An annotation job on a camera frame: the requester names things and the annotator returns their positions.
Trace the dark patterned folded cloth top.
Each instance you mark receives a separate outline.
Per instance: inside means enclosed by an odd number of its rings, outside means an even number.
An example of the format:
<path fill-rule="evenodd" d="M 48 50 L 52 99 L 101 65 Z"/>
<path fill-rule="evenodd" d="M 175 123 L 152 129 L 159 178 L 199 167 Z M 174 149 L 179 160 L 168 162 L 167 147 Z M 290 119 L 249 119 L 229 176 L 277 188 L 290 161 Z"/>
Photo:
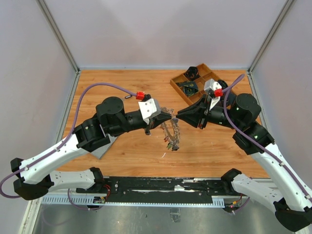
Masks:
<path fill-rule="evenodd" d="M 184 73 L 184 76 L 190 81 L 196 80 L 200 77 L 198 73 L 198 68 L 196 66 L 190 66 L 188 70 Z"/>

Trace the dark green folded cloth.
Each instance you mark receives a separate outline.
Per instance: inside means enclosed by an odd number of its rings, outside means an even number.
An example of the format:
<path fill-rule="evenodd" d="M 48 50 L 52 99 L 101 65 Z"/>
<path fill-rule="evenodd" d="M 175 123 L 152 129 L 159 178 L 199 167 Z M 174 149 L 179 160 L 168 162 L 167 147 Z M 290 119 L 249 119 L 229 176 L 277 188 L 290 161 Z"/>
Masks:
<path fill-rule="evenodd" d="M 227 92 L 227 90 L 228 90 L 227 82 L 222 80 L 222 79 L 219 79 L 217 82 L 220 84 L 220 86 L 222 88 L 222 92 L 224 92 L 224 93 Z"/>

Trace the grey felt cloth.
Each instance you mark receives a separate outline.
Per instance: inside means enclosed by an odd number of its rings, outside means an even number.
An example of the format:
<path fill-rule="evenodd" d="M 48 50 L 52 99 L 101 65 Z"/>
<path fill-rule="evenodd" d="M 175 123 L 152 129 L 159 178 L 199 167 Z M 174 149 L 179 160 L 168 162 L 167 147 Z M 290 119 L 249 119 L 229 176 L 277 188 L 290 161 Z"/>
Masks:
<path fill-rule="evenodd" d="M 107 134 L 107 137 L 109 138 L 108 144 L 101 146 L 91 152 L 91 155 L 95 156 L 97 159 L 103 158 L 104 155 L 108 152 L 108 150 L 112 147 L 114 142 L 118 139 L 118 136 L 111 136 L 110 134 Z"/>

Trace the blue patterned folded cloth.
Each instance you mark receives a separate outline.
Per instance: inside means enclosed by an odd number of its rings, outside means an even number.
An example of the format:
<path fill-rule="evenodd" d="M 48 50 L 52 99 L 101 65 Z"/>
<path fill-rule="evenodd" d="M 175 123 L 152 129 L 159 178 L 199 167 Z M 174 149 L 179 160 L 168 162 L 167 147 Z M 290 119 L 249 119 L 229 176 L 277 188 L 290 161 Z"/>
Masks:
<path fill-rule="evenodd" d="M 176 85 L 181 88 L 187 97 L 191 97 L 199 92 L 198 85 L 194 81 L 178 82 Z"/>

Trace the wooden compartment tray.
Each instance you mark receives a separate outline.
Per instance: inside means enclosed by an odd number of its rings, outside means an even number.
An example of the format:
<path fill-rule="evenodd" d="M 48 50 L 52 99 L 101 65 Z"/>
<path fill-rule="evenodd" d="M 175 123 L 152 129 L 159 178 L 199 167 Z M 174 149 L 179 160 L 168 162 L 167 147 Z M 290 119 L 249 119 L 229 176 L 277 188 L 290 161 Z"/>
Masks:
<path fill-rule="evenodd" d="M 220 77 L 204 63 L 197 66 L 190 66 L 185 72 L 172 78 L 170 80 L 170 85 L 188 105 L 192 105 L 205 94 L 205 82 L 211 78 L 217 81 L 222 88 L 228 86 L 226 81 L 220 79 Z"/>

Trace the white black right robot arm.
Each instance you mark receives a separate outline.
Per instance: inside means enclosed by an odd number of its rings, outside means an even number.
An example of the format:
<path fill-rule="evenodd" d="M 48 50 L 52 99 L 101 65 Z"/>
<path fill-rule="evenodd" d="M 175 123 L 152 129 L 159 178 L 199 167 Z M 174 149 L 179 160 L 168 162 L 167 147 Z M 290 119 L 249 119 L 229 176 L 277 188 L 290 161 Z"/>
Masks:
<path fill-rule="evenodd" d="M 248 196 L 265 206 L 279 223 L 295 234 L 309 234 L 312 224 L 312 190 L 291 168 L 274 138 L 256 119 L 261 107 L 251 94 L 238 95 L 230 108 L 213 106 L 208 95 L 178 111 L 177 118 L 195 128 L 207 123 L 235 129 L 237 146 L 251 156 L 270 176 L 275 189 L 249 178 L 237 169 L 222 176 L 221 190 Z"/>

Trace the large metal keyring disc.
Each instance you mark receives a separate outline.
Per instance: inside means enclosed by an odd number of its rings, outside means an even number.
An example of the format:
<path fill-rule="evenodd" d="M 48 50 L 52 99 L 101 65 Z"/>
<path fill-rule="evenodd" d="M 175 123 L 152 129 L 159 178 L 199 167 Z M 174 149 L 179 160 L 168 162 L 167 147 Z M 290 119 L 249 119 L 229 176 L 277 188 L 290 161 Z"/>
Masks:
<path fill-rule="evenodd" d="M 160 125 L 165 135 L 164 142 L 167 142 L 168 150 L 171 149 L 172 151 L 177 151 L 179 149 L 180 143 L 180 127 L 178 124 L 179 119 L 176 118 L 173 109 L 162 107 L 161 110 L 170 114 L 172 117 L 170 120 L 167 120 Z"/>

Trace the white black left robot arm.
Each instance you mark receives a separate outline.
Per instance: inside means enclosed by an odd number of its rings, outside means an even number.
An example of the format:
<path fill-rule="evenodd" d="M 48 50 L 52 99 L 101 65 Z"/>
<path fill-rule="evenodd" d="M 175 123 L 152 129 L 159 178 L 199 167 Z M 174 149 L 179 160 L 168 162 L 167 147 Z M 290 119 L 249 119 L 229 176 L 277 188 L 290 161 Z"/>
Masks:
<path fill-rule="evenodd" d="M 87 153 L 102 156 L 116 137 L 139 129 L 149 135 L 151 129 L 172 118 L 153 98 L 138 104 L 137 111 L 126 113 L 122 99 L 108 97 L 96 106 L 92 118 L 74 128 L 69 138 L 33 158 L 13 159 L 11 169 L 17 176 L 13 183 L 15 193 L 25 200 L 34 200 L 62 189 L 101 193 L 108 184 L 99 168 L 80 172 L 61 172 L 57 168 Z"/>

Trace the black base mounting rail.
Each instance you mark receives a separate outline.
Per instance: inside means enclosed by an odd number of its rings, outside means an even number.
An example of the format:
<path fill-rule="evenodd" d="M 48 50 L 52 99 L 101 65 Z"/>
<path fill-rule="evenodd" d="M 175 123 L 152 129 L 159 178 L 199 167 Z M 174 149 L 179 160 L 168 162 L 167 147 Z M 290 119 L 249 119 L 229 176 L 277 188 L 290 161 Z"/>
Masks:
<path fill-rule="evenodd" d="M 221 179 L 195 177 L 121 177 L 104 178 L 96 189 L 76 188 L 77 193 L 103 194 L 111 189 L 109 202 L 152 204 L 206 204 L 213 196 L 240 196 Z"/>

